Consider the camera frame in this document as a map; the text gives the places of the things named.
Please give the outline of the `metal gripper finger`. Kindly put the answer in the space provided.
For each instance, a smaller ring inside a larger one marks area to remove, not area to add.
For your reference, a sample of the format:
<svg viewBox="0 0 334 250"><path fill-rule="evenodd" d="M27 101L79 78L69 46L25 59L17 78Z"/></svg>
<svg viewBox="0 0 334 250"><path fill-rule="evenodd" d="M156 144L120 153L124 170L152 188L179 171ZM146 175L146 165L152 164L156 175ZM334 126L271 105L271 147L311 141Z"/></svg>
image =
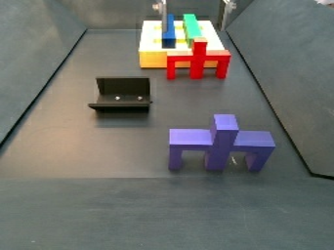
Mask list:
<svg viewBox="0 0 334 250"><path fill-rule="evenodd" d="M220 30L224 30L227 25L227 19L235 9L236 9L236 3L234 0L222 0Z"/></svg>
<svg viewBox="0 0 334 250"><path fill-rule="evenodd" d="M162 23L167 21L167 0L155 0L156 3L152 5L152 10L162 16Z"/></svg>

